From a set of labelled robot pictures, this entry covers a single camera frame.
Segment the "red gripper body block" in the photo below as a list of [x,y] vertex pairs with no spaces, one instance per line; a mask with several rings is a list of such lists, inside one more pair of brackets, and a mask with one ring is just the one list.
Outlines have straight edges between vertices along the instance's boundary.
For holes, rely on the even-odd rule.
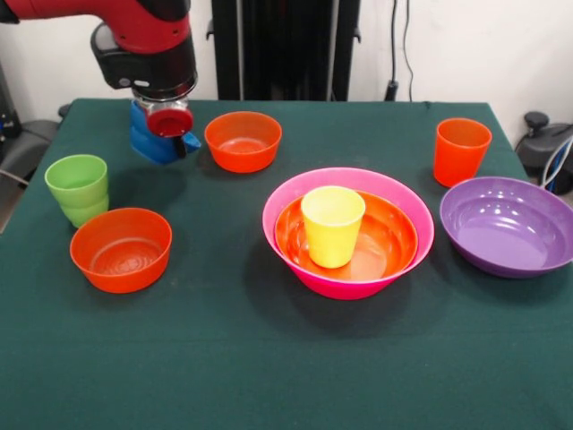
[[183,136],[192,130],[192,112],[181,100],[152,103],[147,108],[147,126],[159,137]]

